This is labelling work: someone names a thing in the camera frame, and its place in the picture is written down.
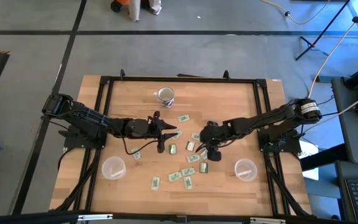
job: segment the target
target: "paper money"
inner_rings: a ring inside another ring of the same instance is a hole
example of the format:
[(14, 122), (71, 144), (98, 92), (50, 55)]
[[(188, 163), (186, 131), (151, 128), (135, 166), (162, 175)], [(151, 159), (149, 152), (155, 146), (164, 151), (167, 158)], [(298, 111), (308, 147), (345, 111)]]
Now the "paper money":
[(202, 173), (202, 174), (208, 173), (208, 163), (200, 162), (200, 173)]
[(169, 154), (176, 154), (176, 153), (178, 153), (177, 145), (170, 144), (169, 145)]
[(200, 140), (200, 135), (199, 135), (199, 134), (197, 134), (197, 133), (193, 133), (193, 134), (191, 134), (191, 137), (192, 137), (194, 140), (197, 140), (197, 141), (199, 141), (199, 140)]
[(188, 115), (183, 115), (178, 117), (179, 122), (185, 122), (185, 121), (189, 121), (190, 117)]
[(194, 171), (194, 168), (187, 168), (187, 169), (183, 169), (181, 170), (181, 173), (183, 174), (184, 177), (188, 176), (188, 175), (193, 175), (196, 173), (196, 171)]
[(175, 135), (174, 137), (172, 137), (171, 139), (178, 139), (179, 136), (181, 136), (183, 134), (182, 131), (178, 130), (178, 131), (175, 131), (175, 133), (178, 133), (177, 135)]
[(195, 142), (187, 141), (186, 150), (193, 152), (194, 147), (196, 146)]
[(208, 151), (205, 149), (201, 154), (200, 156), (203, 158), (203, 159), (207, 159), (208, 158)]
[(160, 178), (159, 177), (153, 177), (152, 190), (158, 190), (159, 187), (160, 187)]
[[(131, 152), (135, 152), (135, 151), (137, 151), (137, 150), (139, 150), (138, 148), (134, 148), (133, 150), (131, 150)], [(133, 154), (133, 156), (134, 156), (134, 158), (136, 159), (136, 160), (138, 160), (138, 159), (140, 159), (142, 156), (140, 155), (140, 152), (137, 152), (137, 153), (135, 153), (135, 154)]]
[(185, 177), (183, 180), (185, 180), (186, 190), (193, 189), (193, 183), (191, 183), (191, 177)]
[(170, 182), (173, 182), (175, 180), (179, 180), (180, 178), (181, 178), (181, 174), (180, 174), (179, 171), (168, 175), (168, 179), (169, 179)]
[(191, 163), (191, 162), (196, 162), (199, 161), (200, 156), (197, 154), (191, 155), (187, 157), (187, 162)]

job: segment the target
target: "desk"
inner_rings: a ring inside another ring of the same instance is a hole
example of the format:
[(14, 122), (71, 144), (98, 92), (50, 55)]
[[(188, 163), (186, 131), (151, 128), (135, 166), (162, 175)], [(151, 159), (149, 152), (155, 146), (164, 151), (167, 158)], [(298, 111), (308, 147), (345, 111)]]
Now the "desk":
[[(78, 101), (92, 108), (98, 92), (100, 76), (85, 76)], [(267, 80), (272, 109), (285, 102), (282, 83)], [(163, 86), (175, 91), (175, 104), (164, 108), (153, 98), (153, 92)], [(208, 161), (209, 173), (200, 174), (199, 162), (187, 163), (191, 152), (185, 150), (192, 133), (199, 133), (208, 120), (221, 123), (236, 117), (255, 116), (255, 96), (251, 84), (243, 83), (193, 83), (193, 82), (135, 82), (115, 81), (108, 115), (117, 118), (146, 118), (154, 111), (161, 112), (161, 119), (183, 131), (177, 140), (168, 140), (166, 150), (157, 154), (155, 144), (141, 151), (138, 161), (124, 152), (122, 140), (108, 136), (102, 150), (97, 173), (91, 211), (136, 214), (186, 214), (186, 215), (260, 215), (271, 216), (270, 196), (263, 154), (259, 151), (257, 134), (253, 132), (221, 149), (222, 161)], [(178, 116), (188, 114), (191, 120), (179, 123)], [(139, 147), (149, 140), (127, 140), (128, 150)], [(168, 144), (175, 143), (178, 154), (168, 153)], [(74, 149), (61, 163), (53, 191), (50, 208), (59, 206), (78, 181), (83, 149)], [(300, 163), (292, 154), (281, 153), (285, 183), (296, 201), (311, 213)], [(119, 180), (106, 180), (101, 164), (111, 156), (121, 157), (127, 167), (125, 176)], [(234, 175), (237, 160), (248, 158), (255, 162), (258, 176), (252, 182), (243, 182)], [(185, 190), (183, 180), (168, 181), (168, 174), (194, 167), (193, 190)], [(150, 189), (153, 176), (160, 177), (160, 189)], [(85, 204), (83, 192), (81, 207)], [(276, 188), (278, 208), (282, 203)]]

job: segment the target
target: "shoe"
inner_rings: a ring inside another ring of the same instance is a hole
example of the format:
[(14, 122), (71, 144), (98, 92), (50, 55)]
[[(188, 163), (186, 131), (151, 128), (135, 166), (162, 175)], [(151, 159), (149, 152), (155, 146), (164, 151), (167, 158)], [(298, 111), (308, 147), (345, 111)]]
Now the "shoe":
[(155, 11), (154, 9), (151, 9), (151, 13), (153, 14), (153, 15), (159, 15), (160, 14), (160, 12), (161, 12), (161, 9), (162, 9), (162, 6), (160, 6), (160, 10), (158, 10), (158, 11)]

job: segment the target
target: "banknote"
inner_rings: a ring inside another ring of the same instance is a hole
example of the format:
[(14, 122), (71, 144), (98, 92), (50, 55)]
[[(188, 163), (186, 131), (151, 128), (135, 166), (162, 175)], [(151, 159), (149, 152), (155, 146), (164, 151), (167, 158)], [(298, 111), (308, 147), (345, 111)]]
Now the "banknote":
[(187, 141), (186, 150), (193, 152), (195, 146), (196, 146), (195, 142)]
[(193, 183), (191, 183), (191, 177), (185, 177), (183, 180), (185, 181), (186, 190), (193, 189)]
[(159, 187), (160, 187), (160, 178), (159, 177), (153, 177), (152, 190), (158, 190)]
[(199, 134), (197, 134), (197, 133), (193, 133), (193, 134), (191, 134), (191, 137), (192, 137), (194, 140), (197, 140), (197, 141), (199, 141), (199, 140), (200, 140), (200, 135), (199, 135)]
[(207, 159), (208, 158), (208, 151), (205, 149), (201, 154), (200, 156), (203, 158), (203, 159)]
[(188, 115), (183, 115), (178, 117), (179, 122), (185, 122), (185, 121), (189, 121), (190, 117)]
[(202, 173), (202, 174), (208, 173), (208, 163), (200, 162), (200, 173)]
[[(131, 150), (131, 152), (135, 152), (135, 151), (137, 151), (137, 150), (139, 150), (138, 148), (134, 148), (133, 150)], [(138, 159), (140, 159), (142, 156), (140, 155), (140, 152), (137, 152), (137, 153), (135, 153), (135, 154), (133, 154), (133, 156), (134, 156), (134, 158), (136, 159), (136, 160), (138, 160)]]
[(169, 145), (169, 154), (176, 154), (176, 153), (178, 153), (177, 145), (170, 144)]
[(174, 137), (172, 137), (171, 139), (178, 139), (179, 136), (181, 136), (183, 134), (182, 131), (178, 130), (178, 131), (175, 131), (175, 133), (178, 133), (177, 135), (175, 135)]
[(168, 175), (168, 179), (169, 179), (170, 182), (173, 182), (175, 180), (179, 180), (180, 178), (181, 178), (181, 174), (180, 174), (179, 171)]
[(191, 162), (196, 162), (199, 161), (200, 156), (197, 154), (191, 155), (187, 157), (187, 162), (191, 163)]
[(188, 175), (193, 175), (196, 173), (196, 171), (194, 171), (194, 168), (187, 168), (187, 169), (183, 169), (181, 170), (181, 173), (183, 174), (184, 177), (188, 176)]

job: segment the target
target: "wooden tabletop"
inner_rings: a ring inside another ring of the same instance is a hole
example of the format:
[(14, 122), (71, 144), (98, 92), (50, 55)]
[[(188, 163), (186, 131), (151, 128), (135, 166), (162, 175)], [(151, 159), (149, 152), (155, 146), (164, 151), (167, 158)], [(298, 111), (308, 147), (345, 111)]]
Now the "wooden tabletop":
[[(78, 101), (93, 108), (100, 76), (85, 76)], [(272, 109), (285, 103), (280, 80), (267, 80)], [(169, 86), (175, 91), (173, 107), (164, 108), (153, 93)], [(263, 154), (259, 151), (256, 132), (222, 148), (222, 160), (207, 161), (208, 174), (200, 174), (199, 162), (189, 164), (186, 157), (193, 153), (185, 149), (192, 133), (200, 133), (206, 122), (222, 121), (257, 114), (251, 84), (234, 83), (182, 83), (182, 82), (114, 82), (109, 116), (115, 118), (143, 118), (160, 111), (161, 119), (183, 131), (176, 140), (169, 139), (165, 151), (157, 153), (156, 144), (141, 151), (135, 160), (124, 151), (121, 139), (108, 136), (103, 149), (91, 210), (111, 213), (154, 213), (187, 215), (272, 215), (269, 188)], [(188, 114), (190, 121), (179, 123), (178, 117)], [(127, 140), (128, 150), (140, 147), (150, 140)], [(175, 143), (178, 154), (168, 153), (168, 145)], [(59, 206), (78, 181), (83, 149), (75, 149), (65, 156), (55, 184), (50, 208)], [(296, 201), (311, 212), (300, 163), (292, 154), (281, 153), (285, 183)], [(119, 180), (107, 180), (101, 173), (103, 162), (118, 156), (125, 161), (126, 174)], [(234, 164), (247, 158), (255, 162), (258, 175), (252, 182), (243, 182), (234, 175)], [(194, 167), (191, 176), (193, 190), (185, 190), (183, 178), (169, 182), (168, 174)], [(158, 191), (151, 190), (152, 177), (160, 177)], [(279, 211), (282, 203), (276, 186)], [(81, 207), (85, 204), (84, 193)]]

